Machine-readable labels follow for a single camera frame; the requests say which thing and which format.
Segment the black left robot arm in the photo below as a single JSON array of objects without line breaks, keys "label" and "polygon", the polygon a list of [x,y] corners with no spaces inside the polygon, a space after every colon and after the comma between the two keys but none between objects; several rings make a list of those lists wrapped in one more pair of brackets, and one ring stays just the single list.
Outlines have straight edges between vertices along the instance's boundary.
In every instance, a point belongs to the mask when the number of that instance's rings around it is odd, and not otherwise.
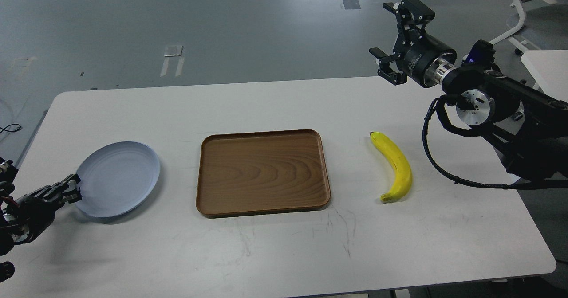
[{"label": "black left robot arm", "polygon": [[12,197],[18,173],[11,159],[1,159],[0,165],[0,254],[6,255],[14,246],[34,241],[55,219],[55,213],[66,203],[80,201],[83,196],[77,173],[53,185],[46,185],[23,195]]}]

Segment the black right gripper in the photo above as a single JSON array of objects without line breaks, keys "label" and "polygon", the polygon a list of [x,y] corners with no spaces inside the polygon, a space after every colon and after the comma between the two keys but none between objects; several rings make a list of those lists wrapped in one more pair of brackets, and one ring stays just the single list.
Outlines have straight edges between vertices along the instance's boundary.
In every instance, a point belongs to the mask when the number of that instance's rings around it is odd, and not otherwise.
[{"label": "black right gripper", "polygon": [[[377,75],[395,86],[406,83],[407,76],[424,88],[438,85],[436,70],[440,65],[455,63],[457,53],[446,43],[426,33],[426,25],[435,18],[434,10],[420,0],[386,2],[382,7],[395,15],[397,32],[400,35],[408,34],[408,40],[404,43],[409,47],[404,55],[395,51],[387,55],[377,47],[370,48],[369,53],[375,57],[378,65]],[[400,60],[401,72],[396,72],[391,64]]]}]

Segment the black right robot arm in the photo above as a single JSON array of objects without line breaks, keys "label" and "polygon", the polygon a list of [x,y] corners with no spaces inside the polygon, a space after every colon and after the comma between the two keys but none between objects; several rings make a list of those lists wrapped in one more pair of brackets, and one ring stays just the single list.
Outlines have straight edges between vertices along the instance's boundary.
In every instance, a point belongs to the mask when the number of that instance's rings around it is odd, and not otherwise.
[{"label": "black right robot arm", "polygon": [[[398,36],[391,53],[376,47],[377,74],[393,85],[412,79],[423,88],[440,86],[424,118],[422,144],[443,176],[471,187],[552,189],[567,187],[567,103],[503,74],[493,45],[475,42],[460,66],[450,46],[426,32],[434,11],[420,0],[384,3],[396,18]],[[470,181],[444,170],[432,157],[428,128],[435,114],[442,127],[461,137],[481,137],[501,153],[501,164],[525,180],[517,184]]]}]

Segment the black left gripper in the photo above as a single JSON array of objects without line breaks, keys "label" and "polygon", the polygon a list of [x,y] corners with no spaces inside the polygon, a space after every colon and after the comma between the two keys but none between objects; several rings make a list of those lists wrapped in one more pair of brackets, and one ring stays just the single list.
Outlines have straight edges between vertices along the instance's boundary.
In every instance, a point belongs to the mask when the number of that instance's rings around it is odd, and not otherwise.
[{"label": "black left gripper", "polygon": [[79,187],[81,178],[77,173],[67,176],[62,181],[49,186],[42,192],[44,199],[32,195],[24,195],[17,199],[15,205],[9,206],[10,223],[16,225],[9,229],[15,243],[30,243],[34,241],[55,219],[58,206],[65,203],[75,203],[83,196]]}]

